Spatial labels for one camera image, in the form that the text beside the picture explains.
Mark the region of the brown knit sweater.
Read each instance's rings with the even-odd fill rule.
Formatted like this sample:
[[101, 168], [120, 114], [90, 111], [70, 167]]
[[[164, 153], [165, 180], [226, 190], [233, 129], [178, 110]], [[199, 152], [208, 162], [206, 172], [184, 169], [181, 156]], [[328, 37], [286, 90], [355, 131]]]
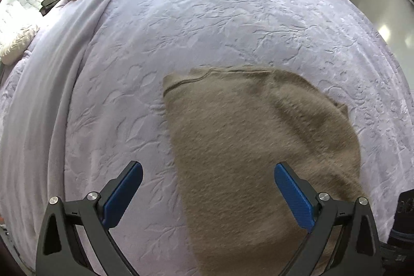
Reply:
[[271, 67], [164, 78], [178, 189], [202, 275], [277, 275], [305, 236], [274, 182], [288, 163], [319, 192], [363, 195], [347, 107]]

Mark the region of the light purple fleece sheet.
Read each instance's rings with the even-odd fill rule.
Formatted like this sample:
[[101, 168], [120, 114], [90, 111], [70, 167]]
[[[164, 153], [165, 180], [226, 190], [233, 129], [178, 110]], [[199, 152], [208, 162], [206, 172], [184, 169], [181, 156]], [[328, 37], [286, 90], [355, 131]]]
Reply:
[[17, 82], [1, 136], [1, 215], [23, 263], [35, 268], [50, 198], [64, 198], [66, 125], [72, 91], [111, 0], [62, 0]]

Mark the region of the white quilted pillow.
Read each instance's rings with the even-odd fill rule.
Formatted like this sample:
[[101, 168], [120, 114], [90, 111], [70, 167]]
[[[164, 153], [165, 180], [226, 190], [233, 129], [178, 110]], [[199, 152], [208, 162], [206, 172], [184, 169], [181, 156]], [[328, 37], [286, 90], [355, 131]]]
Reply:
[[43, 21], [44, 0], [9, 0], [1, 5], [1, 63], [14, 64], [31, 44]]

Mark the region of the lavender embossed bed blanket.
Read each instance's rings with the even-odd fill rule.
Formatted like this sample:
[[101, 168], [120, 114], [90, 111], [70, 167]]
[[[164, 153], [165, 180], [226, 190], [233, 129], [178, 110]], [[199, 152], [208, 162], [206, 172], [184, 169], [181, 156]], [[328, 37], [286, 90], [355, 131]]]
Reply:
[[[5, 70], [1, 136], [36, 37]], [[62, 199], [81, 199], [130, 161], [141, 162], [143, 183], [112, 231], [140, 275], [202, 275], [178, 189], [164, 78], [240, 66], [295, 73], [347, 107], [360, 146], [360, 184], [382, 239], [391, 231], [399, 193], [413, 187], [408, 83], [386, 42], [350, 1], [111, 0], [72, 91]]]

